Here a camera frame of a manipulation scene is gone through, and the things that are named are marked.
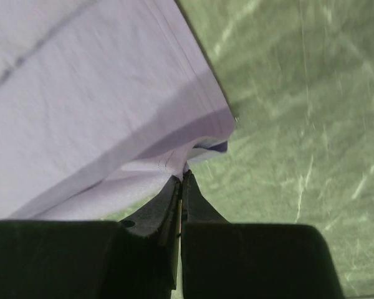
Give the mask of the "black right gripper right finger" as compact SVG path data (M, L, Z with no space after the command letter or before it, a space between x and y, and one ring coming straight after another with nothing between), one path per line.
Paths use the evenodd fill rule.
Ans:
M228 222L183 178L185 298L342 298L322 234L310 225Z

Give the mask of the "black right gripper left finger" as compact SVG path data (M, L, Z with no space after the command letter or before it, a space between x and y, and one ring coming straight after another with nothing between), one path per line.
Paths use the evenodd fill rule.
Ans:
M121 221L0 221L0 298L169 298L178 178Z

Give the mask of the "purple t shirt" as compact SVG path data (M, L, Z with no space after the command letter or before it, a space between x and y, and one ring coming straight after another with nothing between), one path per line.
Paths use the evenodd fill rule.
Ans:
M0 1L0 219L106 216L233 129L174 1Z

